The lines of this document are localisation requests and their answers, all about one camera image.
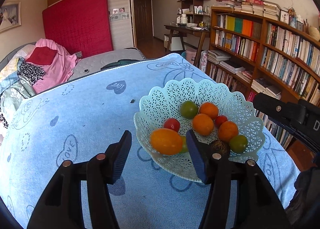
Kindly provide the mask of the large green tomato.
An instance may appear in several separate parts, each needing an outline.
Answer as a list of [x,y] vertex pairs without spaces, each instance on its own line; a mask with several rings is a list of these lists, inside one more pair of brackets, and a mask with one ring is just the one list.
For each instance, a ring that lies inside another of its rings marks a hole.
[[236,135],[229,141],[230,149],[235,153],[243,153],[248,145],[248,139],[244,135]]

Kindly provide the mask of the large smooth orange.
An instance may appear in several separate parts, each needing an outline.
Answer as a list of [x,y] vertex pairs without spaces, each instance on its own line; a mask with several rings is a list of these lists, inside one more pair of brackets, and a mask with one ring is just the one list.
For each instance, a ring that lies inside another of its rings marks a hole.
[[218,138],[221,141],[229,142],[239,134],[238,126],[232,121],[226,121],[218,129]]

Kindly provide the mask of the small red tomato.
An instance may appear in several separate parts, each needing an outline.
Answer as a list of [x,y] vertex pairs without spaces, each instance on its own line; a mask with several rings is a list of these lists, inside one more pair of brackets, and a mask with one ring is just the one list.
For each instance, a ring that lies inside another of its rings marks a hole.
[[166,129],[174,130],[178,133],[180,130],[180,122],[175,118],[169,118],[164,122],[163,127]]
[[224,122],[228,121],[228,118],[225,115],[219,115],[216,117],[214,123],[217,128],[221,126]]

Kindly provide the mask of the small textured orange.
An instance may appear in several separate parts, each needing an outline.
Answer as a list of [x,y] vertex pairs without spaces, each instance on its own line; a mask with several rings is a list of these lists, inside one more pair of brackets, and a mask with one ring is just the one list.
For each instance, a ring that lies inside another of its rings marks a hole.
[[209,116],[212,120],[215,120],[219,115],[219,109],[213,103],[204,102],[203,104],[201,104],[199,108],[199,113],[205,114]]

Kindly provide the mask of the dark brown passion fruit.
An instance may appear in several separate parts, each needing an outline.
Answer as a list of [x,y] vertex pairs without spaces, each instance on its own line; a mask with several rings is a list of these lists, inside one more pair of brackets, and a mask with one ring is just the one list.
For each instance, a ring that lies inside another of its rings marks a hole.
[[211,154],[220,154],[222,157],[229,157],[231,153],[230,146],[227,142],[222,140],[215,140],[209,144]]

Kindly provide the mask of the oval orange fruit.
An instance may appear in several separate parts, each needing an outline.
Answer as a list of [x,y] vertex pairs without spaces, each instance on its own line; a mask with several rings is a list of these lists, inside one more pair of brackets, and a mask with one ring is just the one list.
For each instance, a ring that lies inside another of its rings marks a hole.
[[197,114],[192,121],[193,130],[202,136],[209,136],[214,130],[213,120],[206,114]]

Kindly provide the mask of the green round fruit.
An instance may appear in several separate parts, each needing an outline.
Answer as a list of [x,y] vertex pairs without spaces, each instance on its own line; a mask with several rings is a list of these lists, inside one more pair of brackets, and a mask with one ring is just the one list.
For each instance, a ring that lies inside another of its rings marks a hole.
[[199,111],[198,106],[193,101],[185,101],[180,106],[180,114],[186,119],[193,119]]

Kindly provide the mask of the small green fruit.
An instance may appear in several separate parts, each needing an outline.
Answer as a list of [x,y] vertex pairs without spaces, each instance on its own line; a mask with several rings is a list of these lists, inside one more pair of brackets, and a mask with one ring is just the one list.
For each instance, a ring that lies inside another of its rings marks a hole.
[[182,139],[182,149],[180,151],[180,154],[184,154],[188,152],[188,146],[187,146],[187,142],[186,142],[186,137],[181,135],[181,139]]

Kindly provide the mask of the round orange with stem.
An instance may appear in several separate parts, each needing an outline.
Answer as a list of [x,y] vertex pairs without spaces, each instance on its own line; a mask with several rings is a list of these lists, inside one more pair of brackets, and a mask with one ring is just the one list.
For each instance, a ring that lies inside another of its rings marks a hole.
[[182,150],[183,140],[176,131],[159,128],[151,133],[150,144],[163,155],[176,155]]

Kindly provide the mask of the light blue lattice fruit basket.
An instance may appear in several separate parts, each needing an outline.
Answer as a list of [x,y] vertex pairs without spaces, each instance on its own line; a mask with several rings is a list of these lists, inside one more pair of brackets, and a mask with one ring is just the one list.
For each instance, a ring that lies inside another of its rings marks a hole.
[[265,142],[265,135],[263,122],[255,116],[253,104],[246,101],[242,93],[230,92],[225,84],[208,79],[196,82],[185,78],[181,81],[170,80],[162,88],[153,87],[148,95],[140,99],[139,112],[133,118],[138,142],[159,167],[185,180],[200,182],[189,153],[163,155],[150,144],[151,133],[161,128],[170,117],[180,122],[181,135],[192,128],[191,120],[180,114],[180,106],[185,101],[192,101],[197,106],[205,102],[213,103],[220,114],[238,126],[239,134],[248,139],[245,151],[240,154],[231,152],[230,161],[244,163],[249,159],[258,160],[258,151]]

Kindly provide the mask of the wooden bookshelf with books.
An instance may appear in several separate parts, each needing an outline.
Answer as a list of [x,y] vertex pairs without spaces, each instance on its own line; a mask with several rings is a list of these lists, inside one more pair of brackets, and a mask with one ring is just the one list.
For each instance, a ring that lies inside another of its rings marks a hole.
[[304,33],[293,9],[265,0],[216,0],[207,74],[253,101],[260,92],[319,105],[319,35]]

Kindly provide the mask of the light blue patterned towel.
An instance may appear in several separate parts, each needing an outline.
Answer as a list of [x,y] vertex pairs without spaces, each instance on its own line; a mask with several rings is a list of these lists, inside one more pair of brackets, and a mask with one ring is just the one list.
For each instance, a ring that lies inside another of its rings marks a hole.
[[[136,132],[140,99],[169,80],[207,75],[176,53],[98,72],[22,103],[1,145],[1,198],[26,228],[43,190],[64,160],[90,160]],[[198,228],[209,186],[163,170],[137,139],[121,178],[109,188],[121,228]]]

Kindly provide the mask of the pink waste bin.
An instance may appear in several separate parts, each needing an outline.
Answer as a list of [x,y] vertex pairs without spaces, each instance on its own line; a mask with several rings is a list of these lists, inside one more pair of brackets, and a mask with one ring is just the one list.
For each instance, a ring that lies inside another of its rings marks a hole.
[[197,50],[195,50],[193,48],[187,48],[187,50],[185,51],[185,59],[190,64],[194,64],[195,58],[196,58],[196,53],[197,53]]

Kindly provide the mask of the wooden desktop shelf unit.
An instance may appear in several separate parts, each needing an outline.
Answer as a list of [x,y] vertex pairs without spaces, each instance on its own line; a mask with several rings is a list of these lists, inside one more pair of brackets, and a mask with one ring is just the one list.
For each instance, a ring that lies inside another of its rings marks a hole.
[[207,24],[210,18],[210,8],[205,5],[210,0],[178,0],[177,23],[183,24],[183,15],[190,24]]

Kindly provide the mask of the pile of clothes and bedding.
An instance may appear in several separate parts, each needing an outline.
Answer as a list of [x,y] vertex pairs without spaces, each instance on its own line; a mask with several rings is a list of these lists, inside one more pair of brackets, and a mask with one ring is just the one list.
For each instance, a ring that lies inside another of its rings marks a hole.
[[51,39],[18,50],[1,70],[1,130],[7,129],[21,103],[66,82],[78,58]]

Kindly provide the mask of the grey mattress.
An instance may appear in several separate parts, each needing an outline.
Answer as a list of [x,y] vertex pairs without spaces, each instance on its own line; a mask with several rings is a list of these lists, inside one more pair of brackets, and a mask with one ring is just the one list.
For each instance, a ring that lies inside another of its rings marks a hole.
[[142,61],[145,56],[137,48],[126,48],[79,59],[69,81],[99,72],[102,67],[122,59]]

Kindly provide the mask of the dark wooden door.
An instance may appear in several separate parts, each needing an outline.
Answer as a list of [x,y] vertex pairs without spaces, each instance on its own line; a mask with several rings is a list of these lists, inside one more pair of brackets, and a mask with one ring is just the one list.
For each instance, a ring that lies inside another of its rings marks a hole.
[[133,0],[137,42],[153,37],[152,0]]

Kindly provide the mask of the red upholstered headboard panel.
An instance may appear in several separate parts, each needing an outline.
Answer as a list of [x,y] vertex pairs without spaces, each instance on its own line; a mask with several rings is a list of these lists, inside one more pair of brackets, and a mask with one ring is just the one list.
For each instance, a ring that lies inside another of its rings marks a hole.
[[61,0],[42,12],[45,37],[83,58],[113,51],[108,0]]

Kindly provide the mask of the white slatted wardrobe door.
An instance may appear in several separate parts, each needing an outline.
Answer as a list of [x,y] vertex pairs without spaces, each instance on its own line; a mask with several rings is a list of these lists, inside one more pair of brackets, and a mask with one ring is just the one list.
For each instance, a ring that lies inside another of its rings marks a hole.
[[134,47],[131,0],[108,0],[114,50]]

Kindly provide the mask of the framed wedding photo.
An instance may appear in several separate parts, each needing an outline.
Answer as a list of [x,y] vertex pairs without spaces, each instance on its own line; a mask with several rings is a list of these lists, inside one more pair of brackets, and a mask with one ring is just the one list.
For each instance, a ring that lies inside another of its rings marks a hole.
[[1,6],[0,31],[5,32],[21,26],[21,2],[6,2]]

